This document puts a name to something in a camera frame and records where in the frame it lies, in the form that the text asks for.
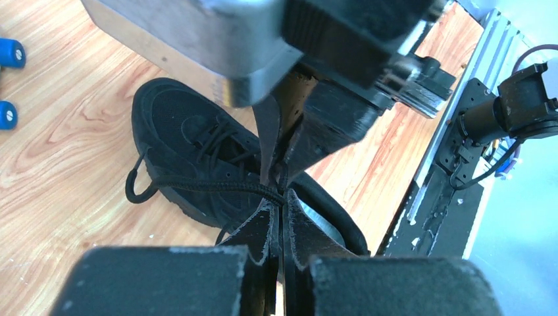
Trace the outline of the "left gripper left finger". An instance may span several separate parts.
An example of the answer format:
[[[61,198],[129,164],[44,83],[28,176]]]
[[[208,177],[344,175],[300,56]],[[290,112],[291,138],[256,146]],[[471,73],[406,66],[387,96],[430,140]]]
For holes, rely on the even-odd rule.
[[[213,247],[107,246],[69,273],[53,315],[272,315],[277,264],[271,240],[277,207],[262,201]]]

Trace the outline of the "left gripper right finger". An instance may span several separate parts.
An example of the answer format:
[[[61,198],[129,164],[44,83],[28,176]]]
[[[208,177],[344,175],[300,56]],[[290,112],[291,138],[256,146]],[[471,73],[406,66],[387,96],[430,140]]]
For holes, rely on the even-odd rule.
[[[355,255],[308,218],[293,190],[285,198],[286,315],[501,315],[492,287],[469,261]]]

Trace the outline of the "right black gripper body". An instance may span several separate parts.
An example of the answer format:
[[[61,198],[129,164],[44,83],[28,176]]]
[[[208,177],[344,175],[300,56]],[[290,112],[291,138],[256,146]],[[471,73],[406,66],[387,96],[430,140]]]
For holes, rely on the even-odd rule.
[[[455,77],[416,50],[448,1],[288,1],[283,37],[301,66],[389,109],[400,102],[434,118]]]

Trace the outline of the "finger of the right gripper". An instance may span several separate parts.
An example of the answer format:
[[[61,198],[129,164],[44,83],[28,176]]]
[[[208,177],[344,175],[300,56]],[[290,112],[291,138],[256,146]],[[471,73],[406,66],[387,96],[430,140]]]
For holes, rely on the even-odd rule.
[[[261,184],[269,184],[269,172],[273,166],[274,151],[281,125],[280,106],[272,95],[268,95],[253,107],[253,114],[261,150]]]
[[[282,143],[288,178],[363,140],[383,113],[366,99],[330,81],[317,81],[297,103],[299,115]]]

